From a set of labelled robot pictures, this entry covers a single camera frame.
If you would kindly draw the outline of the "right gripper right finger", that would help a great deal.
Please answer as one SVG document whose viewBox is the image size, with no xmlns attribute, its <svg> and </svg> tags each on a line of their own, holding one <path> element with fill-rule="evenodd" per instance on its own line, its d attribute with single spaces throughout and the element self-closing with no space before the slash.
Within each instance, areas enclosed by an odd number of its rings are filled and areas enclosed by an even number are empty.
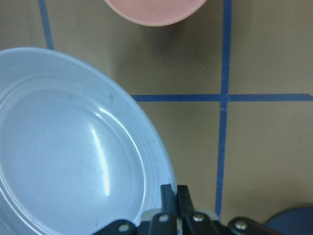
<svg viewBox="0 0 313 235">
<path fill-rule="evenodd" d="M 183 235 L 225 234 L 225 227 L 214 211 L 194 208 L 188 186 L 177 186 L 177 202 Z"/>
</svg>

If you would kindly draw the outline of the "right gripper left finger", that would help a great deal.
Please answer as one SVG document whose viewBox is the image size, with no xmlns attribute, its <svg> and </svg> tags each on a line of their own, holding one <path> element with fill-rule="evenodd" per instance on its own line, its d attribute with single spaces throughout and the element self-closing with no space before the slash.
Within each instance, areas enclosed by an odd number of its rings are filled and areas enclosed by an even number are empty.
<svg viewBox="0 0 313 235">
<path fill-rule="evenodd" d="M 155 214 L 150 222 L 149 235 L 176 235 L 177 209 L 171 185 L 161 185 L 161 212 Z"/>
</svg>

